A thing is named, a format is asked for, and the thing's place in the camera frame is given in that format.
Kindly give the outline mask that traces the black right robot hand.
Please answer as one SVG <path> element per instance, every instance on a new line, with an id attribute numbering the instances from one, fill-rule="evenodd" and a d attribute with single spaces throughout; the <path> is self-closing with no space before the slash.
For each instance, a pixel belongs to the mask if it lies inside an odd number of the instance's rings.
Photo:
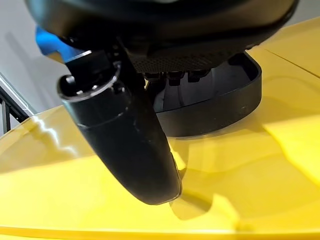
<path id="1" fill-rule="evenodd" d="M 247 51 L 274 35 L 296 0 L 27 0 L 36 43 L 69 70 L 57 93 L 88 144 L 148 205 L 182 192 L 168 137 L 250 115 L 262 70 Z"/>

